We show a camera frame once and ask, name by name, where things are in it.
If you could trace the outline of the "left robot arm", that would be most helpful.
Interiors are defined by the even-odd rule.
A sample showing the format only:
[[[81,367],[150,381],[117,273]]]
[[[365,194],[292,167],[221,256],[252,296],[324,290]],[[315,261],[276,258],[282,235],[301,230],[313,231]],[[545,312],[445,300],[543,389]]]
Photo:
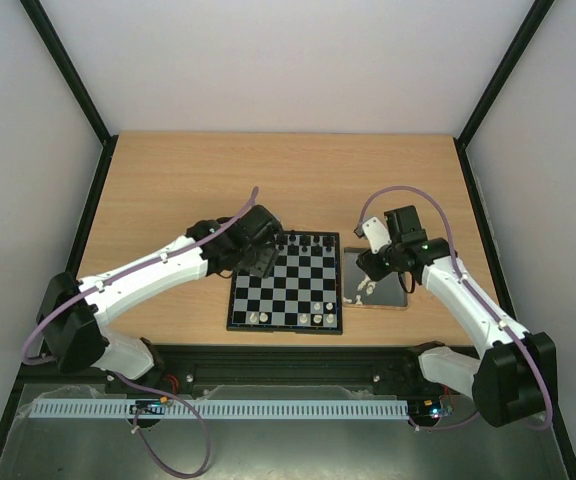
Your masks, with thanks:
[[[161,365],[154,347],[113,330],[112,322],[173,287],[211,275],[244,271],[268,277],[282,231],[270,211],[255,205],[241,216],[201,220],[168,245],[108,272],[54,276],[37,316],[47,361],[65,375],[96,368],[141,379]]]

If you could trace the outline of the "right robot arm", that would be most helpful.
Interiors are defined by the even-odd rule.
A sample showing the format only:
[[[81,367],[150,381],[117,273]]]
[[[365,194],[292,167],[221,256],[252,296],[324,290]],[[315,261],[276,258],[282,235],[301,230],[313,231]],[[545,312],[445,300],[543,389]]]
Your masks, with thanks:
[[[538,426],[548,428],[557,393],[554,342],[495,303],[457,256],[452,237],[428,238],[414,206],[361,218],[355,233],[369,244],[357,265],[371,280],[410,275],[450,312],[477,352],[470,357],[439,342],[422,344],[404,367],[406,384],[418,392],[442,384],[470,398],[494,427],[542,414]]]

